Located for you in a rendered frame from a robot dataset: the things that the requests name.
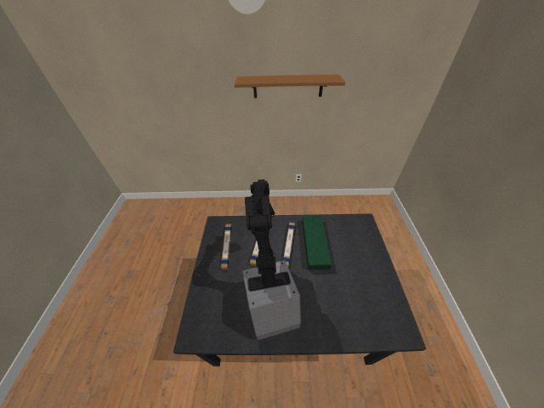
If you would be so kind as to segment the brown welding electrode pack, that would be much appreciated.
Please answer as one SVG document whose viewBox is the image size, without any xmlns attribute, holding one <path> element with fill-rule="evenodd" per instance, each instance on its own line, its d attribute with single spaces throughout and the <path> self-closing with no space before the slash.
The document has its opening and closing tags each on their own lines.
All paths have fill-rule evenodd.
<svg viewBox="0 0 544 408">
<path fill-rule="evenodd" d="M 231 224 L 225 225 L 225 232 L 224 232 L 224 247 L 223 247 L 223 255 L 222 255 L 222 262 L 221 262 L 221 269 L 228 269 L 229 267 L 229 257 L 230 257 L 230 237 L 231 237 Z"/>
</svg>

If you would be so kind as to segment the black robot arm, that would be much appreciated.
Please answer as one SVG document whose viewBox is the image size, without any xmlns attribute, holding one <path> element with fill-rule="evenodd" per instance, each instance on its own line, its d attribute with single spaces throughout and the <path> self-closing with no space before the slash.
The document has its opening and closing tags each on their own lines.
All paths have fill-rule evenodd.
<svg viewBox="0 0 544 408">
<path fill-rule="evenodd" d="M 268 242 L 268 230 L 272 229 L 272 223 L 269 204 L 269 183 L 266 182 L 267 181 L 264 179 L 253 182 L 252 185 L 250 185 L 252 195 L 245 197 L 246 226 L 255 236 L 258 243 L 258 258 L 256 258 L 256 265 L 258 274 L 261 274 L 259 277 L 248 279 L 248 289 L 250 292 L 291 284 L 288 272 L 274 274 L 276 273 L 275 257 Z M 255 192 L 253 192 L 254 189 Z M 263 209 L 263 212 L 253 213 L 252 205 L 253 210 Z"/>
</svg>

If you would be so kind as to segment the low green platform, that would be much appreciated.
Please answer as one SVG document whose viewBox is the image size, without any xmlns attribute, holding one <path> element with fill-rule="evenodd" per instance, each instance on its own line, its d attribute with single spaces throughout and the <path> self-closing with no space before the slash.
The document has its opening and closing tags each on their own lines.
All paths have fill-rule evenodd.
<svg viewBox="0 0 544 408">
<path fill-rule="evenodd" d="M 322 216 L 303 216 L 302 222 L 308 269 L 330 269 L 332 262 Z"/>
</svg>

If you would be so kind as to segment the brown flat pack with blue bands and white label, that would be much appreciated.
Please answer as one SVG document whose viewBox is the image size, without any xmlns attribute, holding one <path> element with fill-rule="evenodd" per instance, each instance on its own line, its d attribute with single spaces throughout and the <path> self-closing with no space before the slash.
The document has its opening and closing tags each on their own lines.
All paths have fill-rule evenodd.
<svg viewBox="0 0 544 408">
<path fill-rule="evenodd" d="M 258 258 L 258 243 L 257 243 L 257 241 L 255 243 L 255 247 L 254 247 L 253 252 L 252 252 L 250 265 L 256 266 L 256 258 Z"/>
</svg>

